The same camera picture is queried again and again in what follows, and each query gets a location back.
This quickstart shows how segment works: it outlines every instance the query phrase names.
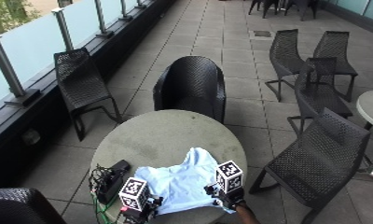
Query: patio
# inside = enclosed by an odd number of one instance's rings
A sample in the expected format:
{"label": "patio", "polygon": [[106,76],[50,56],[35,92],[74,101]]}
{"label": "patio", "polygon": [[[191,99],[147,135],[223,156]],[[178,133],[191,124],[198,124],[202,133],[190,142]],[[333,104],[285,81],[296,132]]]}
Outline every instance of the patio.
{"label": "patio", "polygon": [[[299,50],[304,59],[312,56],[327,30],[349,31],[348,57],[360,75],[356,79],[353,102],[349,105],[360,126],[365,125],[356,108],[359,96],[373,90],[373,34],[324,10],[317,20],[308,11],[300,21],[296,7],[288,16],[267,19],[252,1],[178,0],[162,21],[142,41],[133,56],[107,80],[125,119],[154,111],[152,89],[166,67],[186,55],[211,58],[223,68],[228,94],[226,124],[247,152],[251,187],[262,168],[296,139],[287,117],[299,115],[293,89],[284,85],[279,103],[266,81],[276,77],[270,49],[278,30],[299,29]],[[271,31],[272,37],[255,36],[254,31]],[[337,78],[341,91],[349,79]],[[63,215],[66,222],[95,223],[89,193],[89,168],[95,149],[117,123],[105,113],[85,115],[86,139],[79,141],[69,122],[53,137],[47,150],[21,176],[15,187],[37,188]],[[367,154],[373,158],[373,134]],[[284,189],[246,197],[263,223],[300,223],[309,211]],[[240,223],[227,215],[220,223]],[[315,223],[373,224],[373,180],[356,175],[339,193]]]}

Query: marker cube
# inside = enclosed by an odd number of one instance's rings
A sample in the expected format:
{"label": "marker cube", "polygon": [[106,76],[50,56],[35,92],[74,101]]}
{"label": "marker cube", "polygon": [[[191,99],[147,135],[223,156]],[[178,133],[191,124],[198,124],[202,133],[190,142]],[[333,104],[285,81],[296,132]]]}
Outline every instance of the marker cube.
{"label": "marker cube", "polygon": [[234,161],[222,163],[215,171],[216,183],[226,193],[243,188],[244,171]]}
{"label": "marker cube", "polygon": [[151,197],[147,181],[130,177],[122,188],[121,197],[123,206],[142,211]]}

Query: black chair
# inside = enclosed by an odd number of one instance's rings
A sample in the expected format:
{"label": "black chair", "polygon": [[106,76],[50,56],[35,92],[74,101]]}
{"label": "black chair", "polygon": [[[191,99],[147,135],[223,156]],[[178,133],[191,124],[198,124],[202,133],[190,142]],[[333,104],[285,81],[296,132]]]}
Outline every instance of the black chair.
{"label": "black chair", "polygon": [[351,75],[347,94],[340,95],[351,102],[355,79],[359,75],[347,58],[349,32],[325,31],[321,42],[313,52],[315,58],[337,58],[336,75]]}
{"label": "black chair", "polygon": [[224,123],[226,84],[222,69],[200,56],[178,59],[154,89],[155,110],[198,112]]}
{"label": "black chair", "polygon": [[[284,80],[284,77],[299,74],[304,65],[297,49],[297,36],[299,30],[279,31],[271,46],[271,62],[279,79],[268,81],[266,84],[275,92],[279,102],[281,101],[283,82],[293,88],[293,85]],[[272,83],[278,83],[279,91],[271,85]]]}
{"label": "black chair", "polygon": [[289,8],[292,5],[297,5],[300,11],[300,18],[301,21],[304,20],[304,16],[307,14],[308,8],[311,7],[313,13],[313,19],[316,19],[316,12],[319,10],[320,0],[289,0],[285,16],[288,15]]}
{"label": "black chair", "polygon": [[256,4],[258,4],[258,11],[260,10],[262,3],[264,3],[263,19],[266,19],[267,13],[268,13],[272,5],[275,5],[275,15],[278,15],[279,0],[252,0],[250,15],[252,14],[252,8]]}
{"label": "black chair", "polygon": [[[102,109],[107,116],[122,123],[117,101],[105,86],[103,78],[86,48],[54,54],[57,78],[66,106],[75,126],[79,140],[85,139],[82,114]],[[115,107],[114,117],[103,106],[90,107],[99,101],[111,99]]]}
{"label": "black chair", "polygon": [[[371,132],[329,109],[315,119],[301,138],[266,166],[250,194],[281,185],[312,210],[309,224],[359,171]],[[266,174],[278,183],[262,188]]]}
{"label": "black chair", "polygon": [[[305,119],[315,118],[324,108],[348,118],[352,112],[335,89],[336,58],[309,58],[299,75],[295,92],[301,116],[288,117],[289,124],[300,136]],[[301,120],[300,131],[293,122]]]}
{"label": "black chair", "polygon": [[0,189],[0,224],[66,224],[38,189]]}

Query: chair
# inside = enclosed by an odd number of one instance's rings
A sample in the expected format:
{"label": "chair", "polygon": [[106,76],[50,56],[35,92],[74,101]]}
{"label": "chair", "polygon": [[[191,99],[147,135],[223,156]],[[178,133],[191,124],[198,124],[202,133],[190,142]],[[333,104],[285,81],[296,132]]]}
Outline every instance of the chair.
{"label": "chair", "polygon": [[[288,117],[289,124],[300,136],[305,119],[315,118],[327,107],[344,118],[352,112],[335,90],[336,58],[309,58],[296,81],[295,92],[301,116]],[[300,131],[293,119],[301,120]]]}
{"label": "chair", "polygon": [[[55,53],[57,78],[66,101],[79,140],[85,139],[85,123],[82,114],[95,109],[102,109],[107,116],[122,123],[122,114],[117,101],[105,86],[99,69],[90,58],[86,48],[67,52]],[[117,117],[114,117],[103,106],[90,107],[106,99],[113,100]]]}
{"label": "chair", "polygon": [[155,110],[198,112],[224,123],[226,84],[222,69],[200,56],[178,59],[154,89]]}
{"label": "chair", "polygon": [[293,4],[297,5],[297,7],[299,7],[301,21],[304,20],[304,16],[307,14],[309,7],[312,8],[313,19],[316,19],[316,12],[319,10],[320,0],[289,0],[288,6],[287,6],[287,11],[285,11],[285,16],[288,15],[289,8]]}
{"label": "chair", "polygon": [[272,4],[275,4],[275,15],[278,15],[279,0],[252,0],[252,6],[250,10],[250,15],[252,14],[252,8],[258,4],[258,11],[260,10],[260,5],[264,3],[264,14],[263,19],[266,19],[267,13],[271,9]]}
{"label": "chair", "polygon": [[[301,138],[271,161],[250,194],[281,185],[312,210],[309,224],[359,171],[371,132],[329,109],[316,117]],[[278,183],[260,187],[270,173]]]}
{"label": "chair", "polygon": [[0,189],[0,224],[66,224],[38,189]]}
{"label": "chair", "polygon": [[[279,31],[271,46],[271,62],[279,79],[268,81],[266,84],[275,92],[279,102],[281,101],[281,83],[285,82],[293,88],[293,85],[284,80],[284,77],[299,74],[304,65],[297,49],[297,36],[297,29]],[[272,83],[279,84],[279,91],[271,85]]]}
{"label": "chair", "polygon": [[355,85],[355,79],[359,75],[357,71],[349,64],[347,58],[347,47],[348,47],[349,32],[325,31],[321,42],[313,52],[315,58],[337,58],[336,75],[351,75],[351,82],[347,94],[340,95],[351,102],[352,91]]}

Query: tree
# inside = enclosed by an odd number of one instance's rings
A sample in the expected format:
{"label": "tree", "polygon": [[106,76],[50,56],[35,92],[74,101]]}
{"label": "tree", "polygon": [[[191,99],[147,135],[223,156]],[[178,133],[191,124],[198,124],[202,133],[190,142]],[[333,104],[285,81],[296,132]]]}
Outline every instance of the tree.
{"label": "tree", "polygon": [[0,33],[38,19],[39,13],[29,0],[0,0]]}

